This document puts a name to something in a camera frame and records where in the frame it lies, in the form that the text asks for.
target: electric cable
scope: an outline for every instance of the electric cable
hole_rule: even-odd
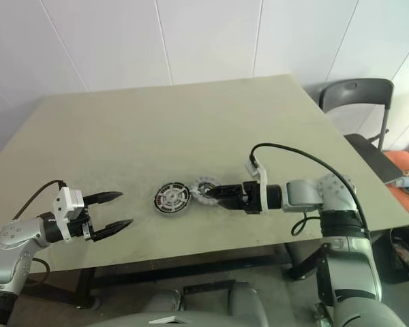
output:
[[[259,143],[255,146],[253,146],[251,152],[250,152],[250,156],[249,159],[252,162],[252,164],[257,167],[256,164],[256,160],[254,157],[254,151],[257,148],[263,147],[263,146],[267,146],[267,147],[271,147],[271,148],[277,148],[277,149],[282,149],[282,150],[286,150],[286,151],[290,151],[290,152],[294,152],[297,153],[299,155],[302,155],[304,157],[307,157],[313,161],[315,161],[317,164],[320,164],[321,166],[327,168],[329,171],[331,171],[332,173],[334,173],[334,175],[346,186],[347,190],[350,192],[350,195],[352,196],[354,203],[356,204],[357,210],[359,212],[359,217],[361,218],[361,223],[366,231],[367,237],[369,238],[369,230],[368,230],[368,224],[367,224],[367,220],[365,218],[365,214],[363,212],[361,203],[359,202],[359,199],[356,196],[356,193],[354,192],[352,186],[348,183],[348,181],[332,166],[330,166],[329,164],[327,164],[326,162],[324,162],[321,159],[318,159],[317,157],[315,157],[314,155],[311,155],[305,151],[299,150],[299,149],[295,149],[295,148],[291,148],[290,146],[286,146],[286,145],[282,145],[282,144],[276,144],[276,143]]]
[[[61,189],[62,187],[67,186],[67,184],[64,181],[61,181],[60,179],[55,179],[53,181],[50,181],[44,185],[42,185],[25,203],[24,206],[21,207],[21,209],[16,213],[16,215],[14,216],[14,218],[12,218],[12,220],[16,220],[18,219],[21,214],[24,212],[24,210],[26,210],[26,208],[30,205],[30,203],[32,203],[32,201],[34,201],[34,199],[36,199],[37,196],[39,196],[39,194],[45,190],[47,187],[49,187],[50,185],[53,185],[57,183],[59,186],[59,189]]]
[[[42,276],[42,278],[39,281],[34,281],[33,283],[25,283],[25,287],[33,287],[33,286],[41,285],[50,276],[50,266],[48,265],[46,261],[44,261],[43,259],[39,259],[39,258],[33,258],[32,261],[39,262],[44,267],[46,267],[46,272],[44,273],[44,276]]]
[[[312,220],[312,219],[318,219],[318,220],[320,220],[320,219],[321,219],[321,218],[319,218],[319,217],[308,217],[308,216],[306,215],[306,213],[303,213],[303,216],[304,216],[304,218],[303,218],[302,220],[299,220],[298,222],[296,222],[296,223],[293,225],[293,227],[291,228],[291,235],[293,235],[293,236],[298,236],[298,235],[305,229],[306,223],[307,223],[309,220]]]

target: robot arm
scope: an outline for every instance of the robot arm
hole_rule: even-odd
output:
[[[217,186],[207,192],[230,210],[248,214],[282,209],[289,213],[318,211],[322,246],[307,258],[309,269],[317,267],[318,295],[334,308],[334,326],[404,327],[404,323],[384,304],[382,286],[374,261],[369,231],[361,221],[350,178],[343,184],[334,174],[316,181],[295,180],[267,185],[264,168],[250,156],[247,169],[257,181],[242,185]]]
[[[132,220],[117,221],[103,230],[93,230],[88,206],[120,195],[120,192],[104,192],[83,197],[79,190],[62,187],[53,200],[53,213],[14,220],[0,229],[0,325],[7,324],[36,252],[60,240],[72,242],[77,236],[98,241],[131,224]]]

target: white wall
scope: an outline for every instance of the white wall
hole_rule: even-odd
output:
[[[0,150],[43,95],[288,72],[390,78],[385,145],[409,147],[409,0],[0,0]],[[381,113],[330,117],[372,136]]]

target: gray table surface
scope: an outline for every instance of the gray table surface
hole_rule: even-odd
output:
[[[62,178],[84,195],[124,192],[91,208],[96,229],[119,219],[134,223],[97,243],[79,238],[39,252],[52,270],[319,238],[317,221],[290,235],[300,214],[246,215],[195,202],[181,217],[154,210],[157,188],[169,181],[251,180],[244,163],[259,142],[303,149],[351,176],[371,230],[409,224],[409,214],[319,107],[283,75],[47,97],[0,153],[0,227],[39,186]],[[293,153],[260,149],[257,156],[270,183],[327,173]],[[50,211],[56,193],[55,187],[43,193],[22,219]]]

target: chair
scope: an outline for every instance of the chair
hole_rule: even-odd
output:
[[[320,94],[319,102],[324,113],[346,104],[384,105],[382,127],[378,135],[369,139],[359,134],[344,136],[384,183],[402,176],[402,171],[381,152],[384,136],[389,131],[387,122],[393,91],[394,84],[383,78],[343,80],[325,87]],[[377,139],[378,148],[372,144]]]

